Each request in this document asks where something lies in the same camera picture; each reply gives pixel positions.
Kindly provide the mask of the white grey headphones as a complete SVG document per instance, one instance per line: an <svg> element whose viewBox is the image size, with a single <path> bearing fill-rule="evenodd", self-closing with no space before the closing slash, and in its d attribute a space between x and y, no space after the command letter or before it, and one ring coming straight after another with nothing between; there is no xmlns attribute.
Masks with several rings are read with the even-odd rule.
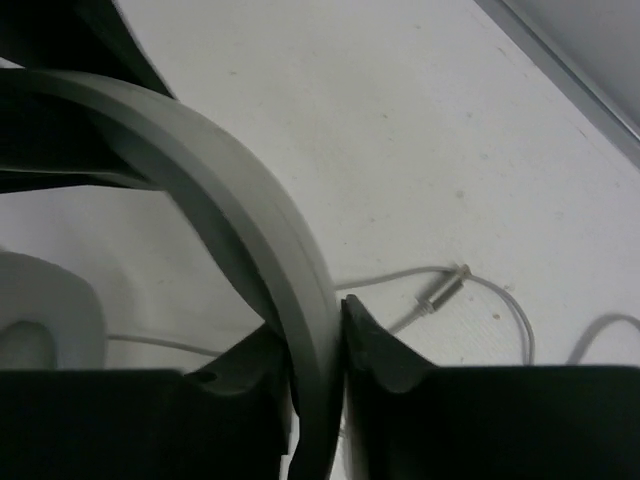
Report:
<svg viewBox="0 0 640 480"><path fill-rule="evenodd" d="M343 398L339 307L320 249L276 178L214 122L152 90L68 71L5 69L3 80L85 110L107 145L172 197L287 344L299 416L290 477L328 478Z"/></svg>

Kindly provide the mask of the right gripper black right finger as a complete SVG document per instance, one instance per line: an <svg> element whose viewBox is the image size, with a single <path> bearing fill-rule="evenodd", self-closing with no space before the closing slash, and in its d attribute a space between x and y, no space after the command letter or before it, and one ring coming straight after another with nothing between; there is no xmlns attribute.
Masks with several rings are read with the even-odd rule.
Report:
<svg viewBox="0 0 640 480"><path fill-rule="evenodd" d="M635 479L639 371L444 367L341 303L355 479Z"/></svg>

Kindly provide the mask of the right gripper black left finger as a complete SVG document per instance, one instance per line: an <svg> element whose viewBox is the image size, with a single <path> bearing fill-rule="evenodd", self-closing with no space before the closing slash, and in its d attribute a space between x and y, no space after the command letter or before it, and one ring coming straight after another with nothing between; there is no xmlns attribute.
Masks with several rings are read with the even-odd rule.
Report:
<svg viewBox="0 0 640 480"><path fill-rule="evenodd" d="M288 449L289 359L261 327L176 370L5 371L5 479L276 479Z"/></svg>

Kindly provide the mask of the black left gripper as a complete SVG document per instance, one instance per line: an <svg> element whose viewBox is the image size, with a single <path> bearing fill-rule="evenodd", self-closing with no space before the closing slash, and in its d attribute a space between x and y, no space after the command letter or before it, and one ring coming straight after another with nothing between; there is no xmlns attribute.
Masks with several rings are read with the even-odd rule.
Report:
<svg viewBox="0 0 640 480"><path fill-rule="evenodd" d="M113 1L4 1L1 57L13 68L98 74L172 91ZM84 111L1 82L1 190L75 186L151 190L105 143Z"/></svg>

